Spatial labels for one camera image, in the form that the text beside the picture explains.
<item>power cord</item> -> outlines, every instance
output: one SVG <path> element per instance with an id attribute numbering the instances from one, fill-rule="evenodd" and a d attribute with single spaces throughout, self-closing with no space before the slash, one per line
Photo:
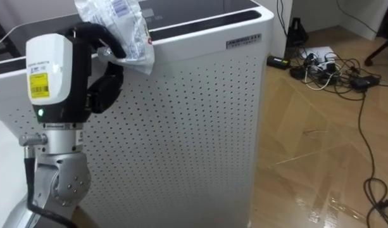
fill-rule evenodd
<path id="1" fill-rule="evenodd" d="M 388 226 L 388 215 L 385 212 L 385 209 L 388 207 L 388 199 L 386 199 L 387 193 L 388 193 L 388 186 L 383 180 L 375 177 L 375 171 L 376 171 L 375 158 L 374 158 L 371 146 L 369 145 L 368 141 L 366 140 L 366 137 L 365 137 L 363 130 L 361 128 L 361 118 L 362 118 L 363 109 L 364 109 L 365 103 L 366 103 L 366 90 L 367 89 L 362 90 L 362 91 L 358 91 L 352 86 L 353 80 L 366 77 L 363 75 L 363 73 L 367 73 L 367 74 L 369 74 L 369 76 L 375 77 L 376 80 L 378 80 L 378 81 L 382 77 L 381 77 L 381 75 L 370 73 L 370 72 L 362 69 L 359 61 L 354 59 L 354 58 L 342 59 L 336 53 L 331 53 L 331 54 L 334 54 L 336 56 L 335 61 L 340 61 L 342 63 L 342 66 L 337 65 L 337 72 L 340 72 L 340 75 L 337 77 L 337 80 L 333 83 L 333 91 L 331 91 L 329 89 L 328 83 L 326 83 L 325 85 L 322 85 L 319 81 L 320 77 L 327 76 L 327 73 L 325 75 L 324 70 L 321 72 L 319 72 L 319 70 L 317 70 L 317 72 L 311 72 L 308 70 L 312 66 L 314 66 L 315 68 L 318 66 L 317 65 L 318 63 L 316 63 L 316 61 L 314 60 L 315 57 L 312 54 L 310 54 L 304 60 L 303 64 L 300 64 L 299 61 L 296 61 L 297 66 L 293 66 L 291 70 L 293 72 L 297 72 L 298 74 L 300 72 L 302 72 L 302 70 L 304 70 L 305 74 L 306 74 L 305 80 L 300 80 L 300 81 L 302 83 L 306 84 L 308 87 L 309 87 L 308 84 L 314 83 L 318 88 L 315 90 L 334 93 L 334 94 L 338 95 L 340 98 L 348 100 L 348 101 L 361 101 L 361 108 L 360 108 L 360 111 L 358 113 L 358 131 L 359 131 L 361 137 L 363 138 L 366 147 L 368 148 L 368 151 L 370 154 L 370 159 L 371 159 L 371 166 L 372 166 L 371 175 L 369 178 L 367 178 L 367 180 L 365 180 L 365 182 L 363 184 L 365 196 L 367 197 L 367 199 L 369 200 L 369 202 L 372 205 L 371 209 L 368 211 L 368 213 L 366 215 L 366 224 L 367 224 L 368 228 L 371 228 L 370 217 L 374 211 L 377 211 L 381 215 L 381 217 L 383 218 L 383 220 L 385 221 L 385 223 Z M 355 99 L 355 98 L 348 98 L 345 96 L 345 94 L 347 94 L 349 92 L 353 92 L 353 91 L 358 92 L 358 93 L 362 93 L 363 97 Z M 383 193 L 382 197 L 380 197 L 380 199 L 377 199 L 374 196 L 374 193 L 372 190 L 372 188 L 373 188 L 372 184 L 374 182 L 379 183 L 384 188 L 384 193 Z"/>
<path id="2" fill-rule="evenodd" d="M 372 32 L 374 32 L 375 34 L 378 33 L 377 31 L 375 31 L 374 29 L 372 29 L 369 25 L 367 25 L 367 24 L 366 24 L 365 22 L 363 22 L 362 20 L 360 20 L 360 19 L 356 18 L 355 16 L 350 15 L 349 13 L 345 12 L 345 11 L 341 8 L 340 3 L 339 3 L 339 0 L 336 0 L 335 2 L 337 3 L 338 9 L 339 9 L 342 13 L 344 13 L 346 16 L 351 17 L 351 18 L 353 18 L 354 20 L 360 22 L 360 23 L 363 24 L 365 27 L 367 27 L 369 30 L 371 30 Z"/>
<path id="3" fill-rule="evenodd" d="M 288 37 L 288 33 L 285 29 L 285 22 L 284 22 L 284 2 L 282 0 L 277 0 L 277 15 L 278 19 L 280 20 L 280 24 L 282 27 L 282 30 L 284 31 L 284 34 L 286 37 Z"/>
<path id="4" fill-rule="evenodd" d="M 358 113 L 358 132 L 360 133 L 361 137 L 363 138 L 364 143 L 365 143 L 366 147 L 368 148 L 368 151 L 370 153 L 370 158 L 371 158 L 371 166 L 372 166 L 371 167 L 371 176 L 367 180 L 365 180 L 365 182 L 364 182 L 365 196 L 368 198 L 368 200 L 370 201 L 370 203 L 372 205 L 372 208 L 370 209 L 370 211 L 368 212 L 368 214 L 366 216 L 366 225 L 368 228 L 371 228 L 370 217 L 371 217 L 371 214 L 374 210 L 378 211 L 379 214 L 381 214 L 383 220 L 388 225 L 388 215 L 384 212 L 384 208 L 388 204 L 388 200 L 384 201 L 387 197 L 388 186 L 383 180 L 375 177 L 376 168 L 375 168 L 374 155 L 372 153 L 371 146 L 368 143 L 368 141 L 366 140 L 366 137 L 365 137 L 363 130 L 361 128 L 361 118 L 362 118 L 362 114 L 363 114 L 365 101 L 366 101 L 366 92 L 363 93 L 361 108 L 360 108 L 360 112 Z M 372 191 L 372 182 L 373 181 L 380 183 L 384 187 L 384 193 L 383 193 L 381 199 L 378 201 L 375 199 L 375 196 L 373 195 L 373 191 Z"/>
<path id="5" fill-rule="evenodd" d="M 35 157 L 26 157 L 24 159 L 25 163 L 25 173 L 27 178 L 27 186 L 28 186 L 28 196 L 27 196 L 27 208 L 42 217 L 45 217 L 49 220 L 55 221 L 67 228 L 77 228 L 77 225 L 73 223 L 71 220 L 58 215 L 54 212 L 51 212 L 49 210 L 45 210 L 43 208 L 40 208 L 36 205 L 34 205 L 34 194 L 35 194 Z"/>

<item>yellow label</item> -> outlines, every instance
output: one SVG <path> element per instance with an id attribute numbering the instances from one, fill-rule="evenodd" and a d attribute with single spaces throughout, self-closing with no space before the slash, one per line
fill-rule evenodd
<path id="1" fill-rule="evenodd" d="M 49 81 L 46 73 L 38 73 L 29 77 L 32 98 L 48 98 Z"/>

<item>white cable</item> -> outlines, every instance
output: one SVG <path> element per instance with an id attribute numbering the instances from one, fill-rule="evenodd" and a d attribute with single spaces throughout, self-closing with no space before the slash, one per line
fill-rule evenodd
<path id="1" fill-rule="evenodd" d="M 11 33 L 12 33 L 13 29 L 11 29 L 2 39 L 0 39 L 0 43 L 2 43 L 5 38 L 7 38 Z"/>
<path id="2" fill-rule="evenodd" d="M 314 90 L 314 91 L 321 91 L 321 90 L 325 89 L 325 88 L 329 85 L 330 80 L 332 80 L 332 77 L 333 77 L 335 74 L 340 73 L 339 76 L 342 75 L 342 74 L 341 74 L 341 70 L 343 69 L 344 66 L 341 67 L 341 66 L 338 65 L 338 64 L 336 64 L 335 66 L 336 66 L 336 68 L 337 68 L 337 71 L 334 72 L 334 73 L 332 73 L 332 74 L 329 76 L 329 79 L 327 80 L 326 84 L 325 84 L 323 87 L 320 87 L 319 85 L 317 85 L 317 86 L 319 87 L 318 89 L 317 89 L 317 88 L 313 88 L 313 87 L 311 87 L 311 86 L 308 84 L 308 70 L 309 70 L 309 67 L 307 67 L 306 70 L 305 70 L 305 80 L 304 80 L 306 86 L 308 86 L 310 89 L 312 89 L 312 90 Z"/>

